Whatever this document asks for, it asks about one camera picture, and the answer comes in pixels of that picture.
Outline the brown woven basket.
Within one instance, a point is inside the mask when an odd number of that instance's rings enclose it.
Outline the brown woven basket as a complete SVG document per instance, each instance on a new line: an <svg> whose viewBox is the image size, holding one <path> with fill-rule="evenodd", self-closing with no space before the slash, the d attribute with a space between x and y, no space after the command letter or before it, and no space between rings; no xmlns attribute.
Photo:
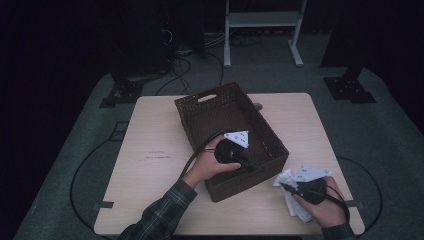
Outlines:
<svg viewBox="0 0 424 240"><path fill-rule="evenodd" d="M219 202L279 173L289 155L279 137L236 83L175 101L181 123L195 153L224 132L249 132L243 154L259 163L257 171L242 167L206 181L211 199Z"/></svg>

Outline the person's left hand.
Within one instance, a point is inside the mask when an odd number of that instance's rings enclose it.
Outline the person's left hand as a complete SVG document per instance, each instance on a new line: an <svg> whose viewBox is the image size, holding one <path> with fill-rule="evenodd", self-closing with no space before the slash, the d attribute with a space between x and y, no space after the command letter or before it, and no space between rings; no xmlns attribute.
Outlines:
<svg viewBox="0 0 424 240"><path fill-rule="evenodd" d="M202 181L208 180L217 174L229 171L235 171L241 167L240 163L219 163L213 153L213 149L224 139L220 135L209 142L206 147L196 156L196 160L191 168L182 177L182 180L195 189Z"/></svg>

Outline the white metal frame stand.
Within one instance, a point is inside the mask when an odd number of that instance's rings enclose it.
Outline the white metal frame stand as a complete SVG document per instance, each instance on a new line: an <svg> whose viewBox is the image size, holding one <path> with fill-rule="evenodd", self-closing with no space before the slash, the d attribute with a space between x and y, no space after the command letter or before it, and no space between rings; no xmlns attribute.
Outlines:
<svg viewBox="0 0 424 240"><path fill-rule="evenodd" d="M230 11L230 0L226 0L225 25L224 25L224 50L223 65L231 67L230 30L234 28L266 28L266 27L293 27L294 33L288 40L294 63L303 67L304 63L297 48L297 42L303 23L303 18L308 0L301 0L298 11L281 12L241 12Z"/></svg>

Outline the person's right hand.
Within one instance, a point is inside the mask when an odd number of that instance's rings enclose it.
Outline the person's right hand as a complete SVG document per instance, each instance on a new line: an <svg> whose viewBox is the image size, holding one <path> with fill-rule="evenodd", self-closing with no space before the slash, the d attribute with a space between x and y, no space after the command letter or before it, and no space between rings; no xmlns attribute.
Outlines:
<svg viewBox="0 0 424 240"><path fill-rule="evenodd" d="M324 180L327 185L327 194L343 202L344 196L340 192L334 178L325 177ZM343 208L328 199L318 205L314 205L298 195L294 195L293 198L313 216L321 228L338 226L347 222Z"/></svg>

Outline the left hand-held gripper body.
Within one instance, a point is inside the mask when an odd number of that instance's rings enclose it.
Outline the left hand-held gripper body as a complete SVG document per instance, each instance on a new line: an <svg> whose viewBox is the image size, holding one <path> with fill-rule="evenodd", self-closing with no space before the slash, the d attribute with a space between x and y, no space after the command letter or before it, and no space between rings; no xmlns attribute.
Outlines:
<svg viewBox="0 0 424 240"><path fill-rule="evenodd" d="M216 145L214 155L220 163L247 163L243 151L249 147L249 132L238 131L224 134L224 138Z"/></svg>

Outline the black metal stand base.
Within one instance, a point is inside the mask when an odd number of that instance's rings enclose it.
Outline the black metal stand base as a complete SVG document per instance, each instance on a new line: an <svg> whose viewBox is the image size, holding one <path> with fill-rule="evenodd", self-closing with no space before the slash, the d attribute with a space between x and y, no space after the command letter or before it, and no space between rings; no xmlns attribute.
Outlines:
<svg viewBox="0 0 424 240"><path fill-rule="evenodd" d="M113 76L113 86L109 95L100 103L100 108L113 108L117 104L135 103L141 96L143 84L126 77Z"/></svg>
<svg viewBox="0 0 424 240"><path fill-rule="evenodd" d="M325 77L324 82L334 100L349 100L353 104L375 103L376 100L358 80L363 67L350 66L340 77Z"/></svg>

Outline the dark upright cabinet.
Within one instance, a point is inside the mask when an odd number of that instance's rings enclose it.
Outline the dark upright cabinet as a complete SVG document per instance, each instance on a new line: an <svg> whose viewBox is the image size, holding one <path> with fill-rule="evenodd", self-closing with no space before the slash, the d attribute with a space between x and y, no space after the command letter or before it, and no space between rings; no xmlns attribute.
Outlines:
<svg viewBox="0 0 424 240"><path fill-rule="evenodd" d="M164 73L170 68L156 0L115 0L129 47L127 56L137 70Z"/></svg>

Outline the white waffle cloth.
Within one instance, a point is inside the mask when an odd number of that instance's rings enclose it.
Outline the white waffle cloth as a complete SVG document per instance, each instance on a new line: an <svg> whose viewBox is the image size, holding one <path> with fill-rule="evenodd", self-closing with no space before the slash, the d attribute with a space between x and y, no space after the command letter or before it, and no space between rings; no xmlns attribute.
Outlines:
<svg viewBox="0 0 424 240"><path fill-rule="evenodd" d="M293 195L283 189L280 185L281 183L298 186L298 184L294 181L294 174L291 169L283 170L280 174L278 174L273 181L273 186L280 187L283 191L290 216L299 217L303 223L311 222L313 220L312 215L294 199Z"/></svg>

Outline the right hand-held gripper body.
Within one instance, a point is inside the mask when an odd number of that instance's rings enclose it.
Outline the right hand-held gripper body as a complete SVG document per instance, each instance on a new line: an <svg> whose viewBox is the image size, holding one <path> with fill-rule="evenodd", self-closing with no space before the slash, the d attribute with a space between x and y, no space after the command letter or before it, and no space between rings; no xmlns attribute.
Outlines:
<svg viewBox="0 0 424 240"><path fill-rule="evenodd" d="M327 192L324 178L330 175L328 169L303 165L295 175L298 195L311 204L320 204Z"/></svg>

